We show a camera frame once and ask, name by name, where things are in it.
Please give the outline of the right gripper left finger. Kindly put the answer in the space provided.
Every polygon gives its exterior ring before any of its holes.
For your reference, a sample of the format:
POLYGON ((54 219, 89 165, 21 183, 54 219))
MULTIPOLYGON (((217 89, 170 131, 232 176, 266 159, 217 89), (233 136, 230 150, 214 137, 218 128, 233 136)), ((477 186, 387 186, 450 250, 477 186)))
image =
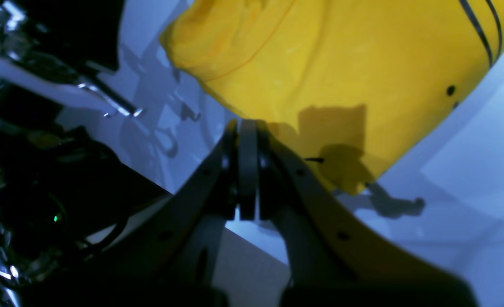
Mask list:
POLYGON ((159 212, 98 258, 34 286, 28 307, 227 307, 211 284, 236 213, 236 120, 159 212))

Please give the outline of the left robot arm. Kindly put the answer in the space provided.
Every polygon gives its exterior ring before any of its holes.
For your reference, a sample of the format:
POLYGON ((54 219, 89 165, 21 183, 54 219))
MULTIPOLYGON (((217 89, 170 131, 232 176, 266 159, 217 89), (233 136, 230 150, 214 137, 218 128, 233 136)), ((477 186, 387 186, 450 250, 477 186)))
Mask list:
POLYGON ((98 74, 119 69, 123 0, 0 0, 0 307, 57 303, 45 292, 100 256, 170 193, 124 165, 65 107, 135 118, 98 74))

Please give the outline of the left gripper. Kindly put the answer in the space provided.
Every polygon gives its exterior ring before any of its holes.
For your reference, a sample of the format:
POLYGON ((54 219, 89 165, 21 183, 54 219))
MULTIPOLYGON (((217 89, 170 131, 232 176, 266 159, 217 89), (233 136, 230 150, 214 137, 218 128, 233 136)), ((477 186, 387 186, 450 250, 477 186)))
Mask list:
POLYGON ((118 54, 124 0, 0 0, 0 76, 18 71, 53 87, 73 89, 91 108, 110 107, 139 117, 133 105, 99 74, 120 68, 118 54))

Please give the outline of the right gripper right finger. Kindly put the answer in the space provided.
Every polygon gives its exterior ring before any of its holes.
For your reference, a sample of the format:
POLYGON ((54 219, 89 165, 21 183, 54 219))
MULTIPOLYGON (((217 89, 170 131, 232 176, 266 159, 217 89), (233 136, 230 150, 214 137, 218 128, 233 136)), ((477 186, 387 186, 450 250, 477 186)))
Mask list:
POLYGON ((319 183, 263 121, 238 136, 242 220, 271 221, 293 283, 282 307, 476 307, 470 287, 372 231, 319 183))

